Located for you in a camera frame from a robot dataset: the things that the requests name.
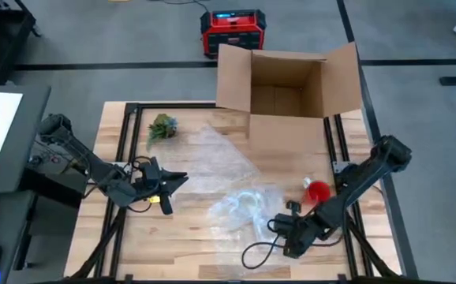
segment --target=wire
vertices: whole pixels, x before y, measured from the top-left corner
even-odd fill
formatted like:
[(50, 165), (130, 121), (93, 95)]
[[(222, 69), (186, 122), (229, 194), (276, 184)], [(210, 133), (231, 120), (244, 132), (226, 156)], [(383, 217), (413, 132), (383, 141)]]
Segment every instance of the wire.
[(51, 147), (45, 145), (44, 143), (42, 142), (39, 142), (37, 140), (34, 140), (35, 143), (37, 143), (38, 145), (42, 146), (44, 149), (46, 149), (47, 151), (49, 151), (51, 154), (53, 155), (59, 155), (60, 157), (62, 157), (63, 159), (69, 161), (69, 163), (73, 160), (73, 157), (69, 158), (67, 157), (65, 154), (59, 152), (59, 151), (55, 151), (53, 150)]
[(131, 208), (129, 205), (127, 206), (127, 208), (128, 208), (128, 210), (135, 212), (135, 213), (145, 213), (145, 212), (149, 211), (149, 209), (151, 209), (151, 206), (152, 206), (152, 203), (150, 202), (149, 206), (147, 208), (145, 208), (144, 210), (135, 210), (135, 209)]
[[(244, 252), (242, 252), (242, 257), (241, 257), (242, 266), (244, 266), (247, 269), (253, 270), (253, 269), (257, 269), (257, 268), (261, 267), (262, 265), (264, 265), (267, 262), (268, 258), (270, 257), (270, 254), (272, 254), (272, 251), (274, 250), (274, 248), (284, 249), (284, 245), (276, 244), (279, 237), (280, 237), (279, 235), (277, 237), (275, 237), (274, 241), (271, 243), (267, 242), (267, 241), (258, 241), (258, 242), (255, 242), (254, 244), (249, 245), (247, 248), (245, 248)], [(245, 254), (248, 250), (250, 250), (251, 248), (253, 248), (257, 245), (270, 245), (270, 249), (268, 250), (268, 253), (265, 256), (265, 258), (260, 263), (258, 263), (255, 266), (249, 266), (245, 263)]]
[(200, 3), (199, 0), (192, 0), (192, 1), (188, 1), (188, 2), (168, 2), (166, 0), (148, 0), (149, 2), (156, 2), (156, 1), (159, 1), (159, 2), (163, 2), (165, 4), (169, 4), (169, 5), (186, 5), (186, 4), (193, 4), (193, 3), (196, 3), (200, 6), (202, 6), (204, 9), (205, 9), (205, 12), (207, 13), (210, 13), (209, 12), (209, 9), (203, 4), (203, 3)]
[(86, 199), (92, 192), (97, 189), (99, 186), (98, 185), (93, 185), (84, 195), (83, 199)]
[[(383, 159), (383, 162), (381, 163), (380, 167), (375, 171), (375, 173), (373, 173), (370, 177), (368, 177), (360, 186), (359, 188), (362, 188), (367, 182), (370, 181), (370, 179), (374, 176), (376, 176), (384, 167), (384, 164), (385, 162), (388, 160), (389, 158), (389, 154), (391, 152), (391, 149), (392, 149), (393, 145), (390, 146), (390, 148), (387, 150), (387, 153), (385, 154), (384, 156), (384, 159)], [(347, 235), (349, 233), (349, 231), (347, 230), (347, 208), (348, 208), (348, 204), (349, 204), (349, 200), (353, 197), (355, 191), (352, 191), (350, 193), (350, 195), (346, 198), (346, 200), (344, 201), (344, 204), (342, 206), (342, 224), (341, 224), (341, 227), (342, 227), (342, 234), (340, 235), (340, 237), (338, 237), (338, 239), (332, 243), (329, 243), (329, 244), (312, 244), (311, 246), (313, 247), (323, 247), (323, 248), (328, 248), (328, 247), (332, 247), (334, 245), (338, 245), (342, 239), (343, 239), (343, 236), (344, 235)], [(318, 204), (313, 207), (310, 211), (307, 212), (307, 214), (305, 214), (304, 216), (301, 216), (300, 219), (304, 219), (306, 218), (307, 216), (311, 215), (311, 213), (314, 212), (314, 210), (316, 210)], [(267, 222), (267, 228), (268, 230), (270, 230), (272, 233), (277, 233), (277, 231), (275, 231), (274, 229), (272, 229), (270, 227), (270, 223), (271, 222), (278, 222), (278, 220), (275, 220), (275, 219), (270, 219), (268, 222)], [(277, 237), (275, 237), (274, 239), (274, 242), (270, 243), (270, 242), (265, 242), (265, 241), (260, 241), (260, 242), (255, 242), (253, 244), (250, 244), (247, 248), (245, 248), (244, 252), (242, 253), (242, 257), (241, 257), (241, 262), (242, 262), (242, 266), (244, 266), (245, 268), (247, 269), (257, 269), (258, 267), (261, 267), (262, 265), (265, 264), (265, 262), (267, 262), (268, 258), (270, 257), (270, 254), (272, 253), (272, 250), (274, 249), (274, 247), (276, 248), (281, 248), (281, 249), (284, 249), (284, 246), (283, 245), (277, 245), (276, 242), (278, 240), (280, 236), (277, 235)], [(245, 254), (248, 250), (250, 250), (250, 248), (252, 247), (255, 247), (257, 245), (270, 245), (270, 250), (268, 251), (267, 255), (265, 256), (265, 258), (263, 259), (262, 262), (260, 262), (259, 264), (257, 264), (256, 266), (248, 266), (246, 263), (245, 263)]]
[[(151, 163), (151, 158), (147, 157), (147, 156), (137, 156), (135, 158), (133, 158), (133, 160), (131, 162), (129, 162), (132, 166), (132, 174), (134, 172), (136, 172), (137, 170), (140, 170), (140, 165), (142, 164), (141, 161), (139, 161), (139, 159), (146, 159), (147, 160), (147, 163)], [(158, 187), (159, 187), (159, 182), (156, 182), (156, 185), (153, 189), (151, 189), (149, 192), (146, 192), (146, 196), (143, 196), (143, 198), (148, 198), (148, 197), (151, 197), (153, 195), (156, 194), (156, 192), (158, 191)]]
[(376, 187), (375, 185), (373, 185), (373, 187), (374, 187), (380, 194), (384, 195), (384, 192), (383, 192), (382, 189)]

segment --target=box flap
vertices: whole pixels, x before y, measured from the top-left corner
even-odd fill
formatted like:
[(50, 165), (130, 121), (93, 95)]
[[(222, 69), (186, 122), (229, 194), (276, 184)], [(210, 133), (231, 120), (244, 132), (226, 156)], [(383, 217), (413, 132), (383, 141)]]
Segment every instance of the box flap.
[(322, 54), (310, 54), (304, 52), (274, 51), (274, 50), (253, 50), (255, 56), (264, 56), (268, 58), (281, 59), (298, 59), (308, 61), (326, 61)]
[(331, 116), (361, 108), (361, 85), (356, 44), (326, 54), (322, 64), (321, 85), (323, 116)]
[(233, 110), (251, 110), (251, 51), (219, 45), (218, 87), (215, 104)]
[(249, 145), (261, 150), (324, 151), (323, 119), (252, 114)]

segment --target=red object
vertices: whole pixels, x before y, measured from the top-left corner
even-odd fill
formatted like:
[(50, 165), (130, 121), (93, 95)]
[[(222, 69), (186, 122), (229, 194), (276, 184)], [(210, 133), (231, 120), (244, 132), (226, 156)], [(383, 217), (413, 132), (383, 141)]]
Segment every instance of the red object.
[(216, 58), (219, 44), (246, 49), (262, 49), (265, 36), (265, 15), (258, 9), (206, 12), (200, 18), (204, 54)]
[(330, 198), (330, 185), (323, 181), (313, 181), (308, 185), (302, 202), (306, 204), (315, 204), (324, 202)]

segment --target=display screen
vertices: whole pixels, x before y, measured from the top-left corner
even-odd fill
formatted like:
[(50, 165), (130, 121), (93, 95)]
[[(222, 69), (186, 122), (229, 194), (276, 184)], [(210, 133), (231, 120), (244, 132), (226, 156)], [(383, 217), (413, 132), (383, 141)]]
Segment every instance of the display screen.
[(235, 13), (216, 14), (215, 17), (232, 17)]

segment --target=concrete floor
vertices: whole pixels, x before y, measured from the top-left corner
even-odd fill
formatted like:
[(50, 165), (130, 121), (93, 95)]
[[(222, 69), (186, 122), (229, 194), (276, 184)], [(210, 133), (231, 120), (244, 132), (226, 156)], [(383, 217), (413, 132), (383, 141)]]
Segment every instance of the concrete floor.
[[(451, 31), (456, 25), (456, 1), (345, 1), (361, 59), (456, 58), (456, 35)], [(21, 64), (207, 61), (198, 21), (204, 11), (194, 4), (24, 3), (37, 17), (44, 36), (30, 38)], [(321, 52), (346, 43), (335, 1), (211, 0), (205, 4), (211, 10), (262, 9), (267, 14), (265, 48), (269, 50)], [(394, 183), (419, 276), (456, 281), (456, 87), (438, 83), (440, 76), (456, 76), (456, 66), (364, 67), (364, 73), (381, 133), (394, 134), (413, 149), (413, 161), (404, 173), (394, 176)], [(69, 116), (75, 134), (91, 147), (103, 102), (215, 99), (215, 74), (212, 68), (33, 71), (15, 72), (13, 80), (51, 85), (47, 112)], [(62, 275), (75, 214), (49, 206), (42, 210), (58, 214), (65, 229), (38, 234), (32, 257), (43, 265), (11, 275), (9, 283)], [(41, 248), (51, 243), (64, 253), (44, 253)]]

